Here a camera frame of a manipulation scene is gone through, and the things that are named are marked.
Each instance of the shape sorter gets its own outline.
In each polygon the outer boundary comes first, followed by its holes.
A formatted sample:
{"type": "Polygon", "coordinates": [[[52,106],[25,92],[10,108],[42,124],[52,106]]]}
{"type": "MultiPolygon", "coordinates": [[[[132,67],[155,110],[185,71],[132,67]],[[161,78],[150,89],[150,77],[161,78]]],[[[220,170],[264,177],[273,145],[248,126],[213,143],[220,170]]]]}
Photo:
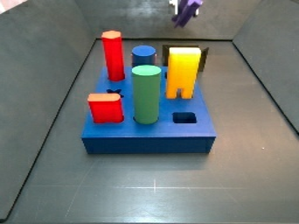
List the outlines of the shape sorter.
{"type": "Polygon", "coordinates": [[[96,93],[121,95],[122,122],[93,122],[90,111],[86,115],[81,141],[88,154],[98,153],[208,153],[216,138],[211,116],[195,82],[192,98],[165,98],[167,66],[159,69],[159,113],[157,121],[142,124],[134,119],[134,87],[132,71],[137,67],[124,67],[125,78],[112,81],[108,68],[101,69],[96,93]]]}

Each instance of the yellow block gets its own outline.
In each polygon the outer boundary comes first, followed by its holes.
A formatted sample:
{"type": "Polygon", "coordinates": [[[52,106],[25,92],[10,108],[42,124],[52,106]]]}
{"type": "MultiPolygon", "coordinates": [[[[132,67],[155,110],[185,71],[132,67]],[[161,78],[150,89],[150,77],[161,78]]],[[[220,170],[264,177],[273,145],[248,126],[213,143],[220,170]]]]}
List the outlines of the yellow block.
{"type": "Polygon", "coordinates": [[[177,89],[181,98],[192,98],[197,69],[201,59],[199,47],[171,47],[168,57],[168,72],[165,83],[165,98],[175,99],[177,89]]]}

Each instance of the green cylinder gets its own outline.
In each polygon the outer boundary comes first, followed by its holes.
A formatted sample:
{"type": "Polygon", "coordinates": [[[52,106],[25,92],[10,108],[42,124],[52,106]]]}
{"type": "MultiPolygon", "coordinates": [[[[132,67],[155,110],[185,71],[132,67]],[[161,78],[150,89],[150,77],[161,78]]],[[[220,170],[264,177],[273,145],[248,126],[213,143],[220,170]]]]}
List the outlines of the green cylinder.
{"type": "Polygon", "coordinates": [[[150,124],[159,118],[159,98],[161,68],[159,66],[136,66],[132,68],[134,121],[150,124]]]}

